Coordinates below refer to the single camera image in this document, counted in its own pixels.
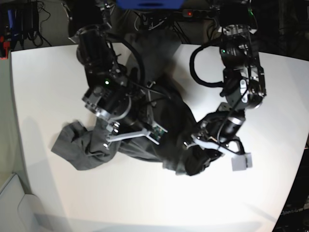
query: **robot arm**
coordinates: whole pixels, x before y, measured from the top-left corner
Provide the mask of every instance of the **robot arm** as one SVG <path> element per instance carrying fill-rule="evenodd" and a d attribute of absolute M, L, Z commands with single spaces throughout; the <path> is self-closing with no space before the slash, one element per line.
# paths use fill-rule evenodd
<path fill-rule="evenodd" d="M 220 38 L 212 40 L 196 49 L 190 58 L 190 73 L 193 79 L 206 87 L 221 87 L 222 103 L 215 113 L 205 116 L 190 135 L 184 146 L 199 145 L 216 156 L 223 154 L 232 158 L 233 170 L 245 170 L 252 166 L 250 153 L 245 153 L 236 133 L 245 122 L 245 110 L 261 105 L 266 96 L 264 70 L 260 65 L 257 43 L 251 40 L 250 8 L 246 0 L 215 0 L 222 27 Z M 225 65 L 224 81 L 208 83 L 202 81 L 194 69 L 198 52 L 211 46 L 220 46 L 220 55 Z M 236 142 L 238 152 L 228 149 L 230 142 Z M 196 157 L 186 165 L 188 172 L 197 172 L 205 166 L 204 160 Z"/>
<path fill-rule="evenodd" d="M 216 112 L 206 115 L 188 131 L 184 148 L 190 149 L 197 145 L 207 151 L 207 155 L 196 155 L 188 159 L 185 168 L 189 175 L 203 171 L 211 161 L 224 154 L 231 156 L 233 170 L 251 167 L 251 155 L 245 153 L 236 133 L 245 121 L 245 110 L 257 108 L 266 96 L 264 71 L 260 66 L 257 44 L 250 37 L 248 1 L 214 0 L 212 4 L 219 12 L 222 35 L 193 52 L 190 73 L 203 86 L 221 87 L 220 95 L 226 97 L 227 103 L 222 103 Z M 84 65 L 89 85 L 83 101 L 86 108 L 108 122 L 110 135 L 106 137 L 104 146 L 108 148 L 112 142 L 141 136 L 158 145 L 160 138 L 168 131 L 154 121 L 150 104 L 144 119 L 138 116 L 139 109 L 145 102 L 151 102 L 151 92 L 168 96 L 153 90 L 153 83 L 145 86 L 145 70 L 138 52 L 125 40 L 108 33 L 111 28 L 109 14 L 102 14 L 101 10 L 109 8 L 107 2 L 103 1 L 103 8 L 100 8 L 94 0 L 76 0 L 64 4 L 64 7 L 69 17 L 70 38 L 79 45 L 77 57 Z M 122 42 L 131 50 L 139 65 L 139 74 L 137 68 L 128 72 L 125 66 L 117 62 L 110 43 L 112 39 Z M 211 45 L 220 46 L 220 55 L 225 65 L 224 79 L 218 83 L 202 81 L 194 69 L 197 53 Z M 228 149 L 230 142 L 238 145 L 238 152 Z"/>

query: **white table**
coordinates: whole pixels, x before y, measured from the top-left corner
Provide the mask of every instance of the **white table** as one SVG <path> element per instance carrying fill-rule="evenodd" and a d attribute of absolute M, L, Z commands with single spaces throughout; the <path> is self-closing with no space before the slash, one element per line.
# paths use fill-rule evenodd
<path fill-rule="evenodd" d="M 115 48 L 125 62 L 129 52 L 119 44 Z M 182 45 L 169 71 L 200 120 L 224 99 L 220 89 L 199 86 L 190 77 L 189 58 L 196 48 Z M 260 108 L 247 111 L 238 133 L 253 154 L 253 168 L 232 172 L 226 156 L 188 177 L 120 153 L 93 170 L 77 171 L 50 151 L 65 123 L 78 119 L 89 126 L 95 121 L 81 101 L 87 84 L 75 50 L 73 45 L 12 54 L 30 185 L 55 231 L 272 231 L 309 131 L 308 62 L 261 53 L 268 95 Z M 222 70 L 218 48 L 197 56 L 196 71 L 202 79 L 222 80 Z"/>

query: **metal bracket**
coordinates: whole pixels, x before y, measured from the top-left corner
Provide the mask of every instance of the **metal bracket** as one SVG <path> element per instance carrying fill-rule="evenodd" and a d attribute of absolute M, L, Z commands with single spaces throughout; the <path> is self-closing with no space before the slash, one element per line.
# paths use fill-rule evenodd
<path fill-rule="evenodd" d="M 193 142 L 196 145 L 199 145 L 201 148 L 204 149 L 214 149 L 217 150 L 223 154 L 226 154 L 231 157 L 232 159 L 232 169 L 233 171 L 243 171 L 247 168 L 252 167 L 252 156 L 251 153 L 245 153 L 243 155 L 236 154 L 235 152 L 220 146 L 217 143 L 214 142 L 205 142 L 198 138 L 196 138 L 194 135 L 191 135 Z"/>
<path fill-rule="evenodd" d="M 242 80 L 240 80 L 240 94 L 243 95 L 246 91 L 247 91 L 247 82 L 246 82 L 246 80 L 242 79 Z M 247 103 L 248 102 L 248 91 L 242 97 L 241 101 L 243 103 Z"/>
<path fill-rule="evenodd" d="M 154 142 L 155 144 L 159 145 L 159 140 L 161 138 L 161 136 L 165 133 L 168 132 L 166 129 L 164 129 L 163 127 L 161 127 L 159 124 L 157 124 L 156 122 L 153 122 L 153 129 L 154 131 L 149 131 L 147 129 L 142 129 L 141 131 L 135 131 L 135 132 L 130 132 L 130 133 L 124 133 L 124 134 L 119 134 L 119 135 L 115 135 L 115 136 L 108 136 L 106 137 L 106 141 L 108 142 L 117 142 L 117 141 L 121 141 L 124 139 L 134 139 L 134 138 L 139 138 L 139 137 L 146 137 L 149 140 L 151 140 L 152 142 Z"/>

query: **crumpled fabric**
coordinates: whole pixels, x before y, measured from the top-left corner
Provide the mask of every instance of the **crumpled fabric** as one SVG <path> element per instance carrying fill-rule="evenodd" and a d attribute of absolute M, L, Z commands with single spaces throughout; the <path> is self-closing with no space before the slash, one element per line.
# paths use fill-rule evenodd
<path fill-rule="evenodd" d="M 188 131 L 195 126 L 196 121 L 170 77 L 163 74 L 166 64 L 170 62 L 180 45 L 174 36 L 167 35 L 165 31 L 156 31 L 147 35 L 146 38 L 139 36 L 132 42 L 144 60 L 145 81 L 156 81 L 154 88 L 170 97 L 170 100 L 157 101 L 153 108 L 155 121 L 168 130 L 168 133 L 162 136 L 160 145 L 154 144 L 145 137 L 140 137 L 113 142 L 109 149 L 106 149 L 103 144 L 106 143 L 105 136 L 108 133 L 105 129 L 107 123 L 97 118 L 96 125 L 91 131 L 78 121 L 66 125 L 60 132 L 52 152 L 70 162 L 77 170 L 96 168 L 109 162 L 119 151 L 139 160 L 161 162 L 163 168 L 173 170 L 176 174 L 185 174 L 186 160 L 192 156 L 193 152 L 203 151 L 199 147 L 183 149 L 184 139 Z M 129 59 L 126 66 L 128 68 L 134 66 L 132 59 Z M 152 99 L 160 97 L 162 96 L 152 94 Z"/>

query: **wires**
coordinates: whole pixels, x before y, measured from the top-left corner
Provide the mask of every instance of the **wires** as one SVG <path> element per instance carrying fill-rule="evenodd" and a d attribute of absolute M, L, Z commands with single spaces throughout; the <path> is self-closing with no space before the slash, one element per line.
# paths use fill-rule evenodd
<path fill-rule="evenodd" d="M 43 22 L 47 21 L 47 20 L 50 18 L 51 14 L 50 14 L 47 10 L 45 10 L 44 8 L 41 8 L 41 9 L 42 9 L 43 11 L 45 11 L 46 13 L 48 13 L 48 17 L 47 17 L 45 20 L 42 20 L 42 21 L 40 22 L 40 33 L 42 34 L 42 31 L 43 31 L 43 27 L 42 27 Z"/>
<path fill-rule="evenodd" d="M 151 27 L 151 28 L 149 28 L 148 30 L 153 30 L 153 29 L 155 29 L 155 28 L 157 28 L 157 27 L 161 26 L 164 22 L 165 22 L 165 21 L 164 21 L 164 20 L 162 20 L 162 21 L 161 21 L 161 22 L 159 22 L 157 25 L 152 26 L 152 27 Z"/>
<path fill-rule="evenodd" d="M 210 88 L 216 88 L 216 87 L 223 87 L 223 82 L 220 81 L 220 82 L 215 82 L 215 83 L 209 83 L 209 82 L 205 82 L 205 81 L 202 81 L 197 73 L 195 72 L 195 67 L 194 67 L 194 60 L 195 60 L 195 57 L 197 56 L 197 54 L 204 50 L 205 48 L 209 47 L 209 46 L 213 46 L 213 45 L 216 45 L 217 43 L 221 42 L 221 37 L 217 38 L 217 39 L 214 39 L 214 40 L 211 40 L 211 41 L 208 41 L 207 43 L 203 44 L 201 47 L 197 48 L 191 55 L 190 57 L 190 74 L 192 76 L 192 78 L 200 85 L 202 86 L 206 86 L 206 87 L 210 87 Z"/>
<path fill-rule="evenodd" d="M 117 31 L 121 31 L 122 28 L 125 26 L 125 23 L 126 23 L 126 19 L 129 17 L 131 11 L 130 10 L 126 10 L 122 16 L 120 16 L 117 21 L 116 21 L 116 24 L 118 23 L 121 23 L 122 24 L 118 27 Z"/>
<path fill-rule="evenodd" d="M 121 42 L 124 46 L 126 46 L 133 54 L 133 56 L 136 59 L 136 62 L 139 65 L 140 68 L 140 83 L 143 85 L 145 82 L 145 66 L 144 66 L 144 62 L 142 60 L 142 58 L 140 57 L 140 54 L 136 51 L 136 49 L 125 39 L 121 38 L 120 36 L 117 36 L 115 34 L 111 34 L 111 33 L 107 33 L 107 36 L 111 39 L 117 40 L 119 42 Z"/>
<path fill-rule="evenodd" d="M 213 36 L 214 32 L 216 31 L 216 29 L 217 29 L 217 22 L 214 20 L 212 22 L 212 24 L 210 24 L 208 26 L 207 31 L 206 31 L 208 41 L 212 40 L 212 36 Z"/>
<path fill-rule="evenodd" d="M 44 41 L 48 43 L 49 46 L 52 46 L 50 42 L 48 42 L 48 40 L 42 36 L 42 24 L 51 17 L 51 14 L 47 10 L 45 10 L 45 3 L 43 1 L 37 1 L 37 3 L 38 3 L 38 12 L 41 13 L 42 11 L 44 11 L 48 14 L 48 17 L 40 22 L 40 26 L 38 29 L 36 29 L 37 31 L 35 32 L 35 34 L 33 32 L 28 33 L 27 37 L 30 41 L 32 41 L 33 45 L 36 47 L 41 47 L 44 44 Z M 38 37 L 40 38 L 40 43 L 36 44 L 35 40 Z"/>
<path fill-rule="evenodd" d="M 134 21 L 134 28 L 135 28 L 135 30 L 137 30 L 137 31 L 138 31 L 138 28 L 136 27 L 136 23 L 137 23 L 138 18 L 139 18 L 139 16 L 137 16 L 136 19 L 135 19 L 135 21 Z"/>
<path fill-rule="evenodd" d="M 219 130 L 218 130 L 218 133 L 217 133 L 217 143 L 220 145 L 220 133 L 224 127 L 224 125 L 226 124 L 228 118 L 232 115 L 232 113 L 235 111 L 235 109 L 237 108 L 238 104 L 240 103 L 241 99 L 246 95 L 248 91 L 248 87 L 246 89 L 246 91 L 244 92 L 244 94 L 237 100 L 237 102 L 233 105 L 232 109 L 230 110 L 230 112 L 228 113 L 228 115 L 225 117 L 225 119 L 223 120 Z"/>
<path fill-rule="evenodd" d="M 110 8 L 110 16 L 112 16 L 114 10 L 116 8 L 116 4 L 111 4 L 111 8 Z"/>
<path fill-rule="evenodd" d="M 179 31 L 179 29 L 173 25 L 173 32 L 175 32 L 179 38 L 179 40 L 183 43 L 183 40 L 184 40 L 184 43 L 187 43 L 188 44 L 188 41 L 186 40 L 185 36 Z"/>
<path fill-rule="evenodd" d="M 151 103 L 158 102 L 158 101 L 161 101 L 161 100 L 166 100 L 166 99 L 167 99 L 167 98 L 157 98 L 157 99 L 148 101 L 148 102 L 146 102 L 145 104 L 141 105 L 139 110 L 141 110 L 142 108 L 144 108 L 144 107 L 147 106 L 147 105 L 150 105 Z"/>
<path fill-rule="evenodd" d="M 181 26 L 179 25 L 179 23 L 178 23 L 177 21 L 176 21 L 175 23 L 178 25 L 178 27 L 179 27 L 179 29 L 180 29 L 182 35 L 183 35 L 183 38 L 186 40 L 186 42 L 187 42 L 188 44 L 192 44 L 192 43 L 191 43 L 191 40 L 190 40 L 189 37 L 184 33 L 184 31 L 183 31 L 183 29 L 181 28 Z"/>
<path fill-rule="evenodd" d="M 142 86 L 142 85 L 140 85 L 140 84 L 137 84 L 136 82 L 134 82 L 134 81 L 132 81 L 132 80 L 129 80 L 129 81 L 130 81 L 132 84 L 134 84 L 134 85 L 136 85 L 136 86 L 138 86 L 138 87 L 140 87 L 140 88 L 143 88 L 143 89 L 146 89 L 146 90 L 148 90 L 148 91 L 150 91 L 150 92 L 153 92 L 153 93 L 162 95 L 162 96 L 164 96 L 165 98 L 168 98 L 168 99 L 169 99 L 168 95 L 166 95 L 166 94 L 164 94 L 164 93 L 161 93 L 161 92 L 156 91 L 156 90 L 154 90 L 154 89 L 152 89 L 152 88 L 148 88 L 148 87 L 146 87 L 146 86 Z"/>
<path fill-rule="evenodd" d="M 146 20 L 144 20 L 144 17 L 143 17 L 143 15 L 141 14 L 141 13 L 137 13 L 137 12 L 135 12 L 135 11 L 132 11 L 134 14 L 136 14 L 136 16 L 138 17 L 138 18 L 140 18 L 140 21 L 142 21 L 142 22 L 146 22 Z"/>
<path fill-rule="evenodd" d="M 251 16 L 254 18 L 255 25 L 256 25 L 256 30 L 258 30 L 258 29 L 259 29 L 259 26 L 258 26 L 258 24 L 257 24 L 257 20 L 256 20 L 256 17 L 254 16 L 254 14 L 253 14 L 252 9 L 250 9 L 250 10 L 249 10 L 249 13 L 250 13 L 250 14 L 251 14 Z"/>

